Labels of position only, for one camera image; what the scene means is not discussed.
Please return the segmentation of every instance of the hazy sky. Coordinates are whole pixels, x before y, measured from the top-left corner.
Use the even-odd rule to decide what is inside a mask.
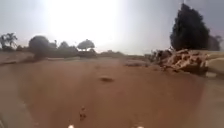
[[[141,54],[169,47],[182,0],[0,0],[0,34],[15,32],[26,45],[34,35],[77,45],[93,40],[98,51]],[[223,0],[188,0],[212,34],[224,36]]]

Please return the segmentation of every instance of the bush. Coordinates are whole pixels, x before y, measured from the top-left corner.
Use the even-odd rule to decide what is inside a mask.
[[[170,39],[175,50],[207,49],[209,30],[203,22],[203,17],[196,10],[182,4]]]
[[[29,41],[29,51],[36,59],[46,57],[49,51],[49,41],[44,36],[35,36]]]

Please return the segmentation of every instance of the tree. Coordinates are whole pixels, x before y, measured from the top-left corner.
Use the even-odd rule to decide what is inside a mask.
[[[16,48],[16,51],[23,51],[23,48],[21,45],[18,45],[17,48]]]
[[[46,57],[49,51],[49,41],[44,36],[35,36],[29,41],[29,50],[36,59]]]
[[[68,47],[69,47],[68,43],[63,41],[61,42],[61,45],[58,47],[58,49],[66,49]]]
[[[91,40],[86,39],[85,41],[82,41],[81,43],[79,43],[79,45],[77,46],[79,49],[81,50],[87,50],[88,48],[95,48],[94,43]]]
[[[183,3],[170,35],[171,46],[175,50],[206,49],[208,39],[209,30],[203,22],[203,17]]]
[[[12,45],[17,46],[15,44],[15,40],[18,40],[18,38],[16,37],[14,33],[7,33],[5,36],[6,36],[6,41],[9,43],[10,47],[12,47]]]
[[[221,50],[221,42],[223,41],[221,36],[210,36],[208,42],[208,50],[212,51],[220,51]]]
[[[0,36],[0,42],[1,42],[1,45],[2,45],[2,49],[4,49],[4,47],[6,46],[6,37],[5,37],[5,35],[1,35]]]

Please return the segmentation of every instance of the shrub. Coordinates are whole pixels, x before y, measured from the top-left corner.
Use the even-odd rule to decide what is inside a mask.
[[[29,41],[29,51],[36,59],[46,57],[49,51],[49,41],[44,36],[35,36]]]

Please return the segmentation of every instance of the dirt ground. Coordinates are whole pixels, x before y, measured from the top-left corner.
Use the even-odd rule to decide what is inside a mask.
[[[116,59],[42,61],[10,71],[38,128],[180,128],[204,88],[197,76],[126,67]],[[101,81],[104,76],[113,81]]]

